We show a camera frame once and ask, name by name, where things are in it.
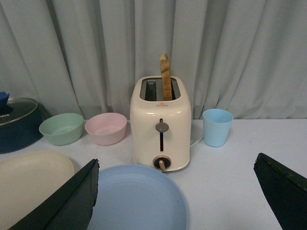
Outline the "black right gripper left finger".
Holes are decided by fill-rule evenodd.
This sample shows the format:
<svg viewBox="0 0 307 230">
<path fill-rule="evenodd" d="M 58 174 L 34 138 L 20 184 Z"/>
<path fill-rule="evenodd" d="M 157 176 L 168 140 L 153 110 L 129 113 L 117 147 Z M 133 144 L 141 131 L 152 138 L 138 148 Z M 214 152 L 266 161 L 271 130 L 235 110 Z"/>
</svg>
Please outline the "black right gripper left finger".
<svg viewBox="0 0 307 230">
<path fill-rule="evenodd" d="M 99 162 L 93 159 L 11 230 L 86 230 L 98 194 Z"/>
</svg>

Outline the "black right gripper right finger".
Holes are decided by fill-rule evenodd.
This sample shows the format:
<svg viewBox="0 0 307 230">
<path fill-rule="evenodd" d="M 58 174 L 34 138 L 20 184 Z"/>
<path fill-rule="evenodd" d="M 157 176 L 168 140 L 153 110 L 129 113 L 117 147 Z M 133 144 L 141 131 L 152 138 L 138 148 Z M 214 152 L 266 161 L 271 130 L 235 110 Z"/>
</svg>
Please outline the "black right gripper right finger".
<svg viewBox="0 0 307 230">
<path fill-rule="evenodd" d="M 254 172 L 263 194 L 283 230 L 307 228 L 307 179 L 264 153 Z"/>
</svg>

